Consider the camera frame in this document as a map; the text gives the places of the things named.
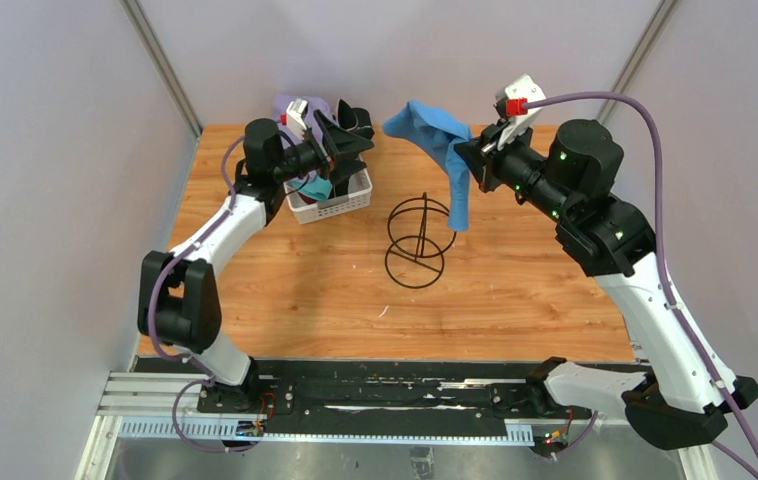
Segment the wood grain surface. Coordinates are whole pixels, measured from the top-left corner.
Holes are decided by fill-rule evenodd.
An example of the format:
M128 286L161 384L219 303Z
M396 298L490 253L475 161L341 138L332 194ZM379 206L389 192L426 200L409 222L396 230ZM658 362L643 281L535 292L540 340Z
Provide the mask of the wood grain surface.
M219 163L241 133L205 127L171 245L220 206ZM537 127L533 146L545 152L554 133ZM381 133L374 141L364 154L374 185L369 207L299 225L285 203L217 280L222 328L239 348L278 357L632 360L614 304L561 251L553 222L519 207L507 188L486 195L471 182L470 229L447 251L443 277L420 290L395 284L384 267L388 215L423 192L449 204L449 188L410 143ZM419 223L419 215L402 215L394 234L416 234ZM445 218L433 215L428 229L439 245L448 242ZM389 265L411 281L424 275L396 257ZM153 352L149 342L141 339L139 353Z

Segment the white basket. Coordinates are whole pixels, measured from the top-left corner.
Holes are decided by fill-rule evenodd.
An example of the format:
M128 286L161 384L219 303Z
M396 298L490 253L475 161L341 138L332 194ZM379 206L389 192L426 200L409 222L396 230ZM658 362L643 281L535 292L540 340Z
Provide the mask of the white basket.
M316 222L326 217L333 217L370 205L370 192L373 191L373 183L370 182L367 169L350 177L349 182L348 191L350 193L347 195L321 200L311 205L306 204L298 193L288 195L288 206L291 207L291 211L297 217L297 222L300 224ZM288 193L294 191L287 183L285 190Z

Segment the blue towel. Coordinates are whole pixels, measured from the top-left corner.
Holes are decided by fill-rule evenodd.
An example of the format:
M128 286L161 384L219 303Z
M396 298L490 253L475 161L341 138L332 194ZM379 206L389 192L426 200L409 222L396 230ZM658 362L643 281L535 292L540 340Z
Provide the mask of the blue towel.
M450 179L449 227L456 232L466 231L470 171L453 146L471 139L470 127L440 108L410 100L400 113L382 125L382 131L389 137L417 145L444 170Z

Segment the wire spiral holder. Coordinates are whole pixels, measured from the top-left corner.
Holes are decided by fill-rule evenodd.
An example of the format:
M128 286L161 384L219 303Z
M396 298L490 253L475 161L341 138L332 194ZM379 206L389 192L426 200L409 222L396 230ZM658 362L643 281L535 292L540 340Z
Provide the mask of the wire spiral holder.
M405 235L400 238L394 238L393 234L391 233L391 223L393 223L394 219L398 218L400 215L409 212L422 212L420 219L420 230L416 235ZM429 198L426 195L426 192L423 192L423 195L420 197L409 198L408 200L400 202L396 207L394 207L393 210L391 210L391 215L388 216L388 238L391 239L391 246L389 246L388 250L385 252L385 272L388 273L388 276L391 277L391 280L402 287L412 289L426 288L437 282L438 279L441 278L441 275L444 274L444 253L449 250L449 248L453 246L453 242L456 241L456 232L453 232L453 237L450 239L450 242L445 247L441 248L437 243L435 243L434 240L430 239L426 235L426 220L428 218L429 212L439 213L445 217L450 216L450 209L447 208L447 206L443 203ZM402 245L400 245L400 242L412 239L417 239L413 252L406 250ZM427 244L431 245L432 247L430 248L430 252L434 252L426 253ZM435 274L434 278L426 281L425 283L404 283L400 278L402 275L395 275L391 273L391 268L388 266L388 258L390 258L391 255L396 255L424 269L431 270ZM441 260L440 267L422 262L423 259L436 257L440 258Z

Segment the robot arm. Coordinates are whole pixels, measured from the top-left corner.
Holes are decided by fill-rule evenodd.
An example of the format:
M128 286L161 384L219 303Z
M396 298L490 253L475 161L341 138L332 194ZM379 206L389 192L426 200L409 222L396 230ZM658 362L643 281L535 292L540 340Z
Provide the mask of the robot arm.
M282 147L279 126L258 119L245 130L245 159L235 172L235 194L196 233L170 252L150 252L141 268L138 330L148 335L150 301L159 339L188 355L206 369L233 397L250 404L257 397L254 360L240 351L220 329L221 311L216 278L229 260L253 235L275 217L285 198L283 183L317 171L333 184L348 180L365 167L361 152L372 148L371 131L363 136L347 132L315 112L321 129L318 142L305 122L307 102L292 102L281 122L303 141ZM156 279L176 257L159 291ZM179 294L170 289L183 287Z
M758 397L758 385L723 363L681 301L667 305L662 281L673 283L659 278L652 228L611 193L623 150L598 122L570 120L544 157L530 147L527 128L537 111L521 107L543 98L540 87L524 75L504 92L495 105L500 120L457 145L457 153L483 192L507 185L518 204L531 203L555 222L564 251L612 298L652 367L650 374L615 373L550 359L527 378L541 393L539 411L576 405L625 417L666 450L710 442L726 427L729 409L671 308L682 310L739 407Z

